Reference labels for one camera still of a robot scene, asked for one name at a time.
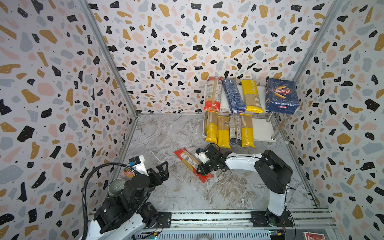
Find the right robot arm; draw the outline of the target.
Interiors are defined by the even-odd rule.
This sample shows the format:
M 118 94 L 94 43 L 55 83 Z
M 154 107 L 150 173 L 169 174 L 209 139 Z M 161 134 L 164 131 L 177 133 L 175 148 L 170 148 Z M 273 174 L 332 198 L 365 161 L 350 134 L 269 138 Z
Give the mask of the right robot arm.
M 258 173 L 269 190 L 269 204 L 266 211 L 251 212 L 251 222 L 257 227 L 292 227 L 293 217 L 286 206 L 287 190 L 291 187 L 293 170 L 271 150 L 261 154 L 242 155 L 233 152 L 222 153 L 218 147 L 209 144 L 197 149 L 195 156 L 201 161 L 197 173 L 206 176 L 212 171 L 244 170 Z

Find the blue Barilla pasta box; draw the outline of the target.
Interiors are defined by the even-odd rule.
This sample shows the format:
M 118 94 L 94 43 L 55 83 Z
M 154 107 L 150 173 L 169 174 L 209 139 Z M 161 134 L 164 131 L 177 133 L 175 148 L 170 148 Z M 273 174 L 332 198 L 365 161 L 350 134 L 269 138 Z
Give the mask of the blue Barilla pasta box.
M 265 90 L 267 111 L 293 115 L 300 105 L 293 81 L 270 78 Z

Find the grey ribbed bowl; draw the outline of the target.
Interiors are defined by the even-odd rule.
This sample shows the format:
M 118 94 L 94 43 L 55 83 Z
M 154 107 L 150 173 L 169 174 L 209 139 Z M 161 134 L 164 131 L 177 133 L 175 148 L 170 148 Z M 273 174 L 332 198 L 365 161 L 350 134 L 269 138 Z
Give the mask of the grey ribbed bowl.
M 117 179 L 112 180 L 108 186 L 109 195 L 112 196 L 112 195 L 116 194 L 118 191 L 124 189 L 125 183 L 126 183 L 126 181 L 124 179 L 121 179 L 121 178 L 117 178 Z

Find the yellow pasta bag with barcode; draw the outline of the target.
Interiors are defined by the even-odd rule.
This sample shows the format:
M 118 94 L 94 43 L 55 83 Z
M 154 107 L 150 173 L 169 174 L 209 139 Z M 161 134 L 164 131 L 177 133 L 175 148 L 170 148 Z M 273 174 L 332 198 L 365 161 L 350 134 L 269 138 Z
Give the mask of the yellow pasta bag with barcode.
M 251 115 L 241 114 L 242 147 L 254 148 L 253 120 Z

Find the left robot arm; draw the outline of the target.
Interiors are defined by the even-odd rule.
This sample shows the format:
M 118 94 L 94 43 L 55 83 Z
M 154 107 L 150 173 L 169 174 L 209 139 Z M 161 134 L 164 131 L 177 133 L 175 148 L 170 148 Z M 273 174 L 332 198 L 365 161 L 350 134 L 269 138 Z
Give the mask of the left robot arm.
M 123 187 L 106 198 L 89 221 L 87 190 L 93 174 L 110 166 L 120 166 L 130 170 L 134 176 L 124 182 Z M 82 211 L 84 229 L 83 240 L 127 240 L 145 228 L 164 228 L 165 222 L 159 218 L 158 210 L 149 202 L 151 193 L 169 179 L 169 163 L 164 161 L 156 170 L 147 169 L 142 156 L 134 157 L 128 165 L 106 163 L 93 168 L 85 178 L 82 190 Z

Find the yellow Pastatime spaghetti bag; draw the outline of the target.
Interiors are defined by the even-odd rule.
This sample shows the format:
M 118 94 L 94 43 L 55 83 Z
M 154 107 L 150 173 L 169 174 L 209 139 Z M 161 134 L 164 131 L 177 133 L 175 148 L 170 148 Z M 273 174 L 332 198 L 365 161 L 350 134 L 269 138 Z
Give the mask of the yellow Pastatime spaghetti bag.
M 262 114 L 263 109 L 259 97 L 257 83 L 254 80 L 241 80 L 246 111 Z

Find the red card box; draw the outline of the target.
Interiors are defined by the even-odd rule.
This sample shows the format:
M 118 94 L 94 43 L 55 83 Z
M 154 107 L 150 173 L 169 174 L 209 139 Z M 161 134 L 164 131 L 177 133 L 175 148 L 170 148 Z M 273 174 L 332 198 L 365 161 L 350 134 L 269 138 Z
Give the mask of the red card box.
M 324 234 L 311 233 L 311 232 L 303 232 L 304 240 L 326 240 Z

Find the red clear spaghetti bag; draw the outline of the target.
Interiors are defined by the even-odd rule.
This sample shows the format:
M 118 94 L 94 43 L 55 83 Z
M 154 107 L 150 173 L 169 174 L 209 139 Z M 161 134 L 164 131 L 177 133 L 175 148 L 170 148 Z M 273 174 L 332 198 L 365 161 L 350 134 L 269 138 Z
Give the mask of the red clear spaghetti bag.
M 219 112 L 221 109 L 222 78 L 211 77 L 208 80 L 207 92 L 205 94 L 205 111 Z

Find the blue spaghetti box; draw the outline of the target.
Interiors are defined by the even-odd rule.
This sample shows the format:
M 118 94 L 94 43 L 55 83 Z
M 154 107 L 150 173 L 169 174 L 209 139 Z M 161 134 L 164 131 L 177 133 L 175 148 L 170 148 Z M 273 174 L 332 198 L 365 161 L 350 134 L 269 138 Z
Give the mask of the blue spaghetti box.
M 231 114 L 245 113 L 246 105 L 241 97 L 235 79 L 223 79 L 223 101 L 221 110 Z

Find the small red pasta bag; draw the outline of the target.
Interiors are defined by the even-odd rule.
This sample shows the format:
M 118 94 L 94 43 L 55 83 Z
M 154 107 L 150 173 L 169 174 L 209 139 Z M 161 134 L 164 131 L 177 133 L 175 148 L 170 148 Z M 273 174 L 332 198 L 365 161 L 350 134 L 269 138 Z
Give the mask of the small red pasta bag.
M 203 183 L 206 183 L 207 180 L 213 179 L 214 176 L 212 174 L 208 174 L 206 176 L 203 176 L 201 174 L 197 173 L 197 168 L 200 164 L 200 162 L 192 156 L 186 148 L 179 149 L 174 152 L 175 155 L 178 156 L 178 158 L 194 173 L 194 175 L 201 180 Z

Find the pink flower toy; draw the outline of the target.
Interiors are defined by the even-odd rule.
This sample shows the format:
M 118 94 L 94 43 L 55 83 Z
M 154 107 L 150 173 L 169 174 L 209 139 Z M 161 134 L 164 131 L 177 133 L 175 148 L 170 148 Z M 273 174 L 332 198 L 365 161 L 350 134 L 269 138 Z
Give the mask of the pink flower toy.
M 122 176 L 124 178 L 133 178 L 136 174 L 131 171 L 130 169 L 127 169 L 127 168 L 124 168 L 123 169 L 123 173 L 122 173 Z

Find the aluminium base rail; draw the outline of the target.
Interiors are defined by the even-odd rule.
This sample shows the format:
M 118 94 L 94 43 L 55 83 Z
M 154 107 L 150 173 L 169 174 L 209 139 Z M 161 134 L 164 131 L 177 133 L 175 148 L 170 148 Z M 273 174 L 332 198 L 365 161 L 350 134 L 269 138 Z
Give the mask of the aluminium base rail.
M 147 228 L 135 214 L 116 230 L 102 234 L 90 222 L 85 240 L 307 240 L 315 234 L 340 240 L 336 224 L 326 209 L 290 209 L 283 221 L 272 225 L 261 210 L 185 210 L 160 212 Z

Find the white two-tier metal shelf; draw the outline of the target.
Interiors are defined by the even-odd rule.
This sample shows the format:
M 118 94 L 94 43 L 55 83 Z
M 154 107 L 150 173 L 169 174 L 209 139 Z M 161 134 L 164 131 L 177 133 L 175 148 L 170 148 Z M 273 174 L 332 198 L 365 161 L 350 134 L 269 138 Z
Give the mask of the white two-tier metal shelf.
M 283 130 L 283 127 L 288 122 L 289 115 L 278 115 L 276 112 L 268 112 L 266 110 L 266 98 L 265 87 L 258 86 L 259 99 L 262 105 L 262 114 L 253 114 L 253 135 L 255 142 L 275 142 L 279 133 Z M 219 115 L 228 116 L 231 113 L 229 104 L 227 101 L 226 93 L 222 90 L 221 95 L 221 110 Z M 204 116 L 203 123 L 203 139 L 206 138 L 206 116 Z

